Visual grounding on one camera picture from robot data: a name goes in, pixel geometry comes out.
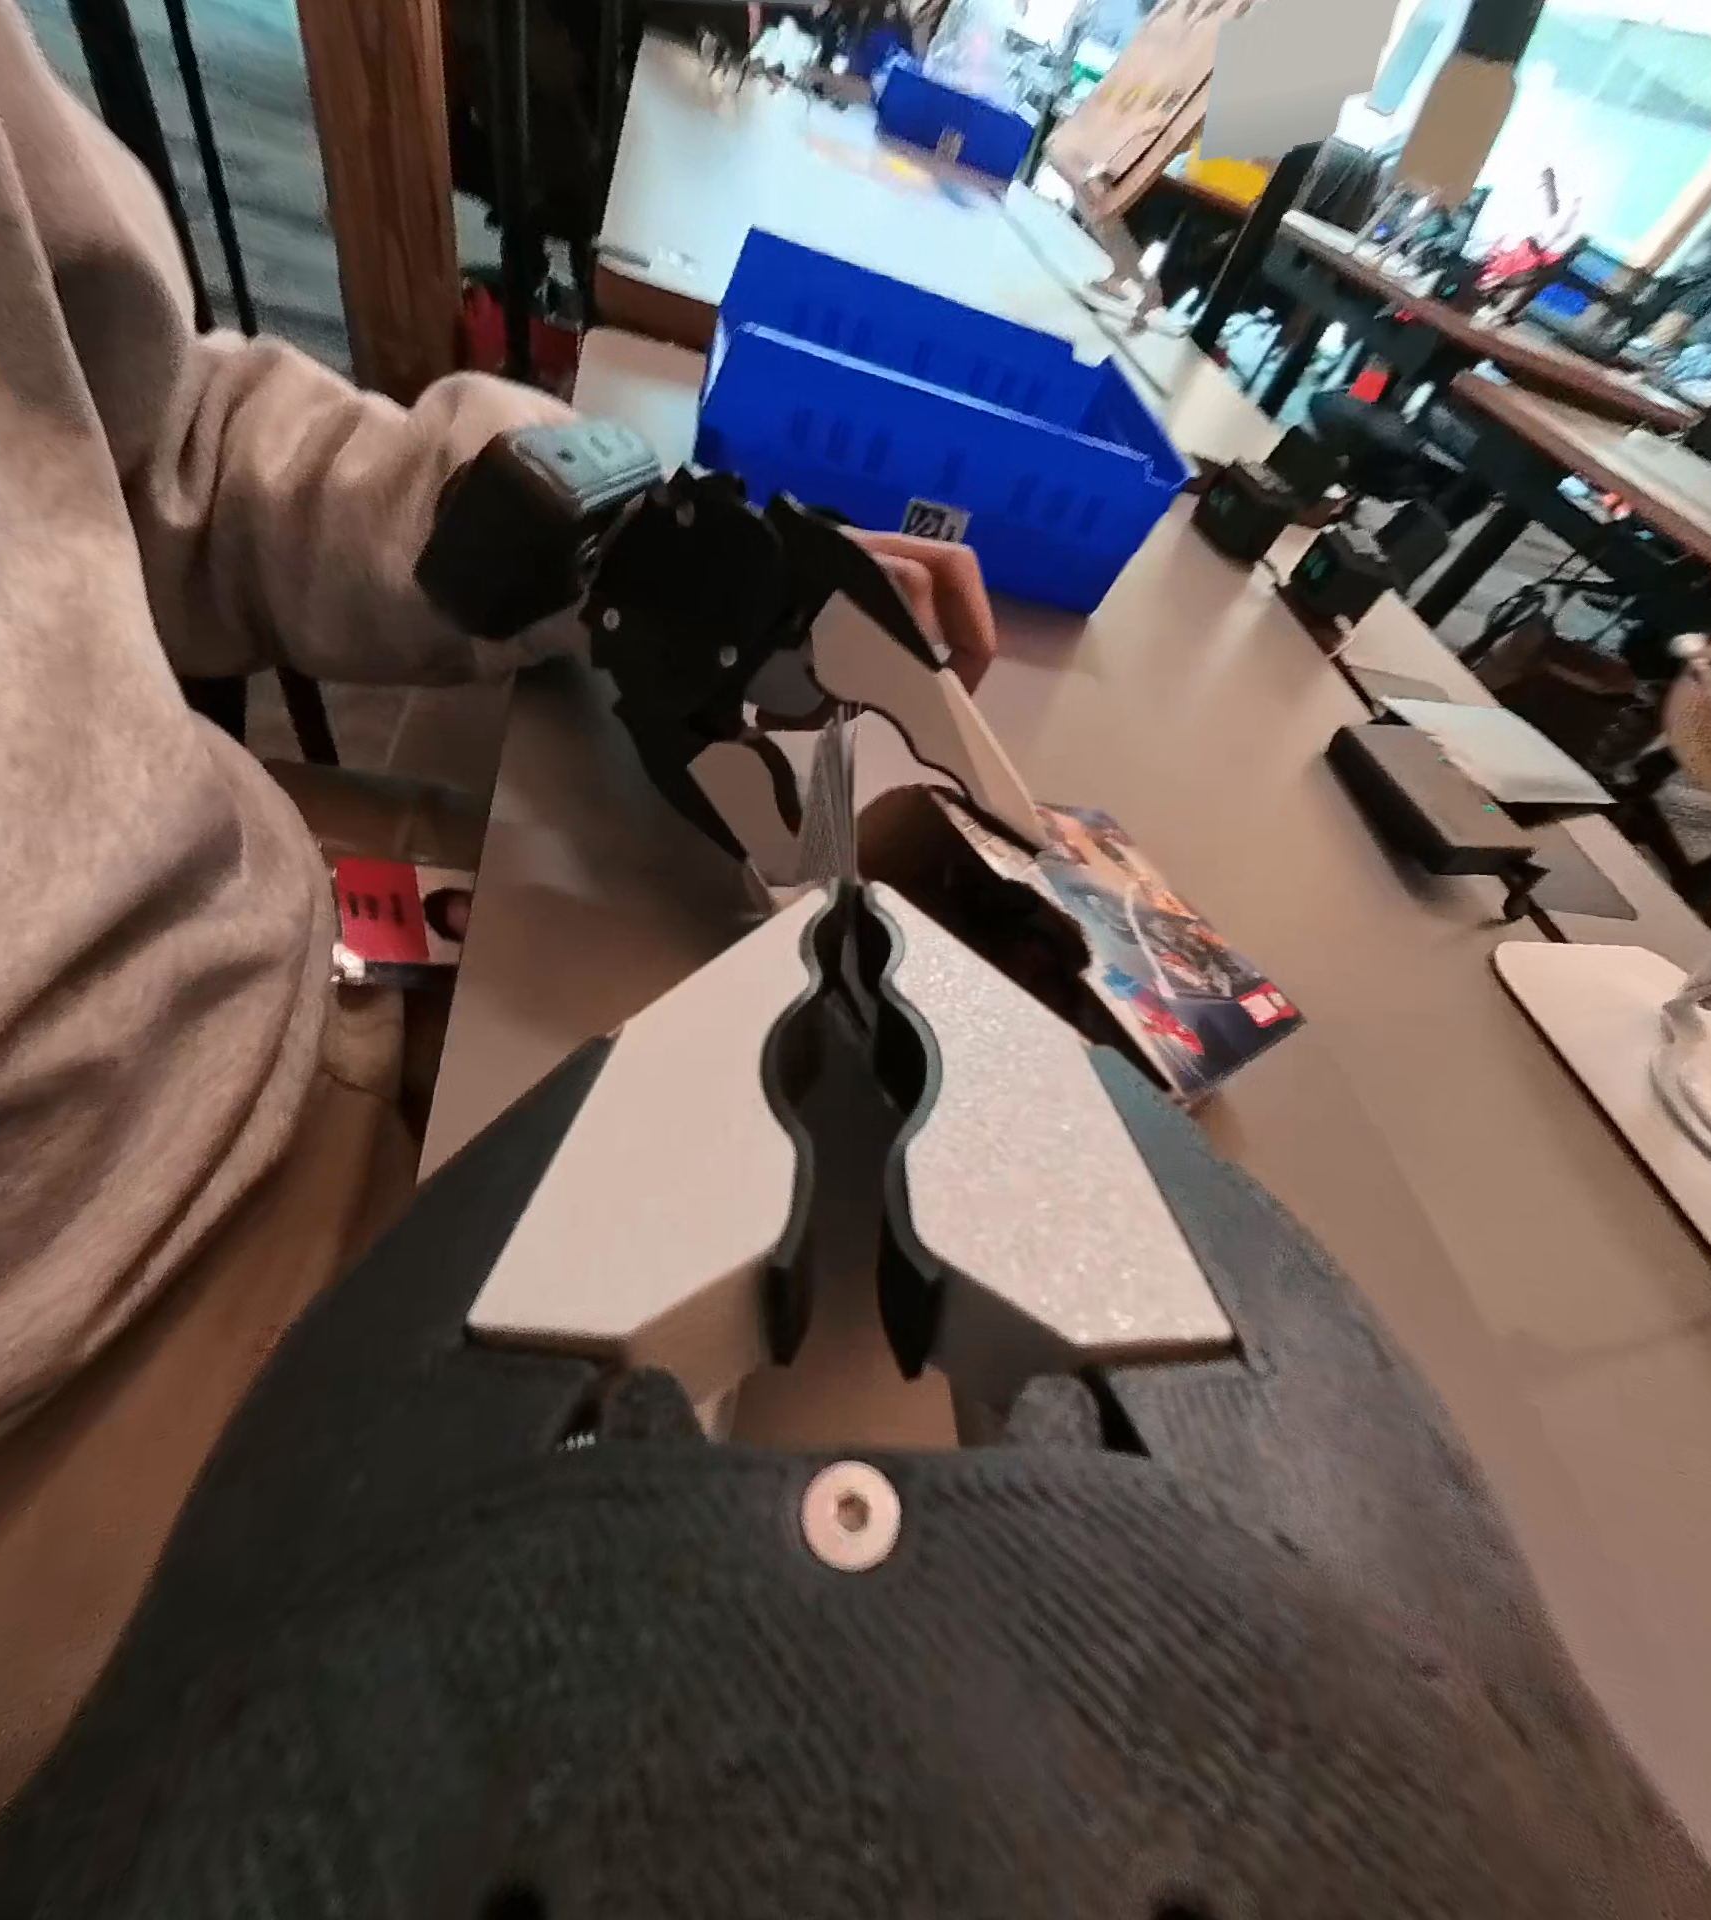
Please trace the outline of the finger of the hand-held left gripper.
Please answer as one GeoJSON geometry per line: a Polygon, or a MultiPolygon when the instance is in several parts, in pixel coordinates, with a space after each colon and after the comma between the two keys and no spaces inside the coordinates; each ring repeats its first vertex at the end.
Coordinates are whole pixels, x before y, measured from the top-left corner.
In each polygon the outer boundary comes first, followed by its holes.
{"type": "Polygon", "coordinates": [[[954,668],[926,664],[870,613],[834,598],[813,628],[813,672],[834,703],[884,716],[916,763],[958,787],[1006,841],[1044,846],[1028,784],[954,668]]]}

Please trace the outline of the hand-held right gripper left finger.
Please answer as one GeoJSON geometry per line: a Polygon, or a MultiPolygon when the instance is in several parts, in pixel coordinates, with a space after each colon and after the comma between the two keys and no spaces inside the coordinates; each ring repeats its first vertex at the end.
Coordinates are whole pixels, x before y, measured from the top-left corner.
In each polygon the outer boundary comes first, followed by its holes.
{"type": "Polygon", "coordinates": [[[633,1017],[469,1308],[491,1349],[673,1376],[747,1438],[864,1436],[848,883],[633,1017]]]}

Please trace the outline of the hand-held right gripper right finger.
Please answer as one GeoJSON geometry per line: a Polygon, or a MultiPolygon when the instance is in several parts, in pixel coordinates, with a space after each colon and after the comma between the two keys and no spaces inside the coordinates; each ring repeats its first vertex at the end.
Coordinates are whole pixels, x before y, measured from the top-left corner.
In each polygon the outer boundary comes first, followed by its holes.
{"type": "Polygon", "coordinates": [[[906,1381],[1004,1417],[1040,1379],[1236,1346],[1108,1053],[884,883],[856,891],[884,1150],[876,1304],[906,1381]]]}

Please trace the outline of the blue lego box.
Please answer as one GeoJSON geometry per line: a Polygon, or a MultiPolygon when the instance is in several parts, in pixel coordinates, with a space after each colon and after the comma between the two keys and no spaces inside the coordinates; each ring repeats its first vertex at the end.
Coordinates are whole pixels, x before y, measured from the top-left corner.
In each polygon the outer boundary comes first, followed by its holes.
{"type": "Polygon", "coordinates": [[[862,871],[1186,1111],[1302,1029],[1114,817],[1038,805],[1038,820],[1028,849],[958,793],[896,787],[860,819],[862,871]]]}

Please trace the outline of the person's left forearm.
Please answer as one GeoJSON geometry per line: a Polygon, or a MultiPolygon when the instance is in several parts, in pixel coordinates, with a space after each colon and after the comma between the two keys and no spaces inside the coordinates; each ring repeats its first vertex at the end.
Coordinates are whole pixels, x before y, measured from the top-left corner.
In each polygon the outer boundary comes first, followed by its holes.
{"type": "Polygon", "coordinates": [[[547,651],[467,637],[417,562],[457,470],[505,433],[575,425],[563,401],[463,373],[405,406],[237,333],[129,348],[91,385],[181,677],[453,688],[547,651]]]}

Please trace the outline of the person's left hand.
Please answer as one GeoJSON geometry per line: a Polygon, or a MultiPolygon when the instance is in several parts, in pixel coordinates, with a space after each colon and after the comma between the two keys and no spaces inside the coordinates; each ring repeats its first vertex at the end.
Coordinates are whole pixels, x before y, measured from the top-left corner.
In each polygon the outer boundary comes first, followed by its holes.
{"type": "Polygon", "coordinates": [[[978,564],[966,545],[896,533],[850,531],[894,583],[932,645],[970,695],[982,688],[998,661],[996,613],[978,564]]]}

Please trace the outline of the large blue plastic bin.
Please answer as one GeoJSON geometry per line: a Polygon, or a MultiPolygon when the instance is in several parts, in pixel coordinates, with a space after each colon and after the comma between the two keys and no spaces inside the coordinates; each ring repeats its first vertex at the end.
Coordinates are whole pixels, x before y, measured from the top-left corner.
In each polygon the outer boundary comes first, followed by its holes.
{"type": "Polygon", "coordinates": [[[753,228],[699,403],[701,468],[974,551],[988,588],[1094,613],[1194,468],[1114,360],[753,228]]]}

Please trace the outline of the black charger block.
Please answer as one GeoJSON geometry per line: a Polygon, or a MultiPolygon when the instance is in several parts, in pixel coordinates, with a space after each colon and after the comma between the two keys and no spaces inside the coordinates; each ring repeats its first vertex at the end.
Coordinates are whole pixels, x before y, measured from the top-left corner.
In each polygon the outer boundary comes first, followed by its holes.
{"type": "Polygon", "coordinates": [[[1308,500],[1268,464],[1236,460],[1208,470],[1192,528],[1220,559],[1252,569],[1306,510],[1308,500]]]}
{"type": "Polygon", "coordinates": [[[1394,593],[1396,567],[1376,537],[1368,528],[1334,523],[1302,554],[1280,598],[1308,628],[1332,633],[1360,622],[1394,593]]]}

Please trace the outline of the flat black device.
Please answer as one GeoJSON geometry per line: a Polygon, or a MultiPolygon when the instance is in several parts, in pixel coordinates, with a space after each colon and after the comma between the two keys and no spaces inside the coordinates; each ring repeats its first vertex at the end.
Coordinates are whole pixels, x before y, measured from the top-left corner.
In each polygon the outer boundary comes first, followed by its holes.
{"type": "Polygon", "coordinates": [[[1454,766],[1424,732],[1396,718],[1344,726],[1326,760],[1376,839],[1432,881],[1498,887],[1494,923],[1560,918],[1634,925],[1636,902],[1572,835],[1570,820],[1518,819],[1454,766]]]}

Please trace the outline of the small blue plastic bin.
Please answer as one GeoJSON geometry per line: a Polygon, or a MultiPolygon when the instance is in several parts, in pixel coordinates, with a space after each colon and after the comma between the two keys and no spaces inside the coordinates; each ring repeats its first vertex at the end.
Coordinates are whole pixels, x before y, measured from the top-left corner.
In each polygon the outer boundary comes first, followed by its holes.
{"type": "Polygon", "coordinates": [[[930,74],[896,54],[870,77],[878,129],[894,142],[988,181],[1020,181],[1036,136],[1036,114],[930,74]]]}

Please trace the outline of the black computer monitor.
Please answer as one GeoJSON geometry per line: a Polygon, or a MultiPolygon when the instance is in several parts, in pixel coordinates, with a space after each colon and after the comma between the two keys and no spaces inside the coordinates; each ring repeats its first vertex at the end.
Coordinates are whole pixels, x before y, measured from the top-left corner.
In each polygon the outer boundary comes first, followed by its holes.
{"type": "Polygon", "coordinates": [[[1262,195],[1252,205],[1236,241],[1208,288],[1208,296],[1190,330],[1190,344],[1208,360],[1218,359],[1222,333],[1230,316],[1252,295],[1284,216],[1298,205],[1324,142],[1302,142],[1276,163],[1262,195]]]}

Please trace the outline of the white paper sheet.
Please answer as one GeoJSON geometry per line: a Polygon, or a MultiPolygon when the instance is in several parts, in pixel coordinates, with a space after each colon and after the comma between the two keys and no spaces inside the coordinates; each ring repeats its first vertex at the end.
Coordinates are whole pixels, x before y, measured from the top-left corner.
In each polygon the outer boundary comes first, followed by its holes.
{"type": "Polygon", "coordinates": [[[1602,813],[1608,789],[1556,743],[1504,706],[1392,695],[1386,714],[1420,732],[1448,765],[1510,810],[1602,813]]]}

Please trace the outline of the person's leg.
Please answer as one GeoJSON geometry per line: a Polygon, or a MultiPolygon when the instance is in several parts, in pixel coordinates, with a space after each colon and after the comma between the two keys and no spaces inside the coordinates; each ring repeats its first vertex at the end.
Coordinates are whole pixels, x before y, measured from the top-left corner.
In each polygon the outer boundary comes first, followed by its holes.
{"type": "Polygon", "coordinates": [[[219,1436],[415,1190],[397,989],[343,989],[285,1160],[169,1292],[0,1440],[0,1813],[93,1690],[219,1436]]]}

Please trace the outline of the wooden desk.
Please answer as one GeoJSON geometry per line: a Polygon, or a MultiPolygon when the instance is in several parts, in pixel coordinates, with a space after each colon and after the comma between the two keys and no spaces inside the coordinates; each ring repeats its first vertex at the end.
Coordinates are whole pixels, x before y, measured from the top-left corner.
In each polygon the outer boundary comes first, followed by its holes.
{"type": "Polygon", "coordinates": [[[1390,373],[1386,406],[1426,399],[1466,423],[1462,464],[1492,506],[1420,596],[1426,625],[1456,613],[1532,526],[1586,547],[1634,593],[1656,593],[1666,564],[1630,523],[1711,578],[1711,463],[1682,440],[1692,409],[1522,325],[1416,296],[1356,237],[1300,210],[1284,216],[1266,270],[1390,373]]]}

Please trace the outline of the wooden post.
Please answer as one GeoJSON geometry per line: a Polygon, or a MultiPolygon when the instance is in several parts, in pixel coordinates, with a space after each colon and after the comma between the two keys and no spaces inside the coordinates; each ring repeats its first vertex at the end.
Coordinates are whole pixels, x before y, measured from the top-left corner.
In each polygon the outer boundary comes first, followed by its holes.
{"type": "Polygon", "coordinates": [[[439,3],[301,3],[357,380],[411,405],[465,363],[439,3]]]}

